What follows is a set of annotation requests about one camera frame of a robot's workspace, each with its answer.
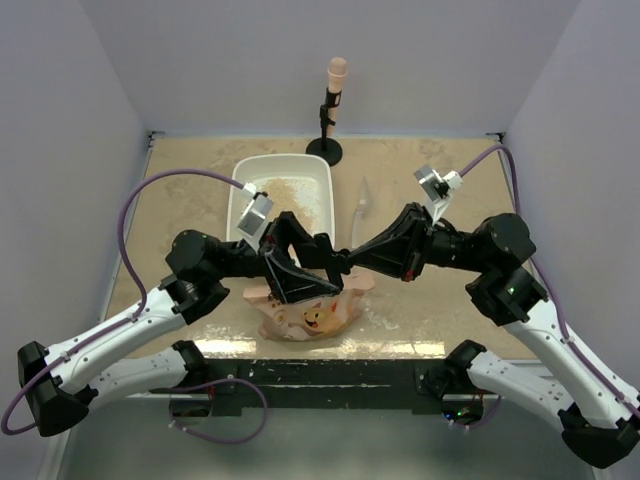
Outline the pink cat litter bag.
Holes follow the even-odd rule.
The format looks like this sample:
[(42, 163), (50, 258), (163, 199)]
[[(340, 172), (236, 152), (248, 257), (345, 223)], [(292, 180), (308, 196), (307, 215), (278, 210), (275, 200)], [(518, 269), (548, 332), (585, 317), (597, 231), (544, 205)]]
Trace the pink cat litter bag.
[(360, 303), (375, 287), (371, 273), (356, 270), (343, 275), (344, 289), (336, 296), (284, 304), (270, 295), (267, 286), (247, 288), (244, 300), (262, 314), (260, 335), (266, 340), (307, 342), (338, 335), (362, 310)]

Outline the clear plastic scoop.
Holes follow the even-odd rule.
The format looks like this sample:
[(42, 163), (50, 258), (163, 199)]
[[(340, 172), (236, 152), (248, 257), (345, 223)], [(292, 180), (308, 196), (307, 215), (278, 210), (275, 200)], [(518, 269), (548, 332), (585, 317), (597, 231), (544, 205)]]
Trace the clear plastic scoop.
[(352, 249), (357, 248), (361, 244), (360, 230), (365, 217), (368, 215), (372, 206), (372, 197), (369, 188), (369, 183), (366, 177), (364, 177), (360, 183), (358, 189), (358, 201), (354, 210), (352, 218), (351, 228), (351, 242)]

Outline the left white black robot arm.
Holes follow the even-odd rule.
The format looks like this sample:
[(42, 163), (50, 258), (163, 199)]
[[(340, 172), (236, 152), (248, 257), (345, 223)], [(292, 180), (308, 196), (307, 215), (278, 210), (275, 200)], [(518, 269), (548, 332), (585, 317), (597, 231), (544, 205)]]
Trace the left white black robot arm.
[(103, 324), (66, 341), (32, 341), (17, 352), (20, 391), (42, 437), (71, 429), (102, 404), (155, 389), (200, 390), (206, 362), (191, 341), (131, 359), (151, 340), (212, 313), (229, 295), (226, 278), (267, 281), (272, 296), (297, 303), (337, 295), (350, 268), (326, 234), (310, 235), (291, 212), (258, 233), (226, 242), (197, 230), (179, 233), (165, 261), (169, 276)]

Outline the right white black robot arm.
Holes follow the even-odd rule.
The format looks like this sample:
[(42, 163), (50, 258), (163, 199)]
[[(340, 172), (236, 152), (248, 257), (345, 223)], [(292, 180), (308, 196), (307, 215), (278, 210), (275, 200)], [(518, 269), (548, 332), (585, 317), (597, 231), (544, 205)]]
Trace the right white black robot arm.
[(639, 443), (639, 392), (563, 322), (559, 306), (523, 266), (535, 251), (515, 213), (489, 217), (463, 232), (447, 220), (433, 221), (413, 203), (348, 261), (405, 282), (426, 265), (477, 273), (465, 287), (472, 304), (526, 345), (553, 378), (540, 378), (467, 340), (446, 359), (448, 386), (459, 393), (475, 386), (507, 398), (559, 431), (580, 459), (606, 469)]

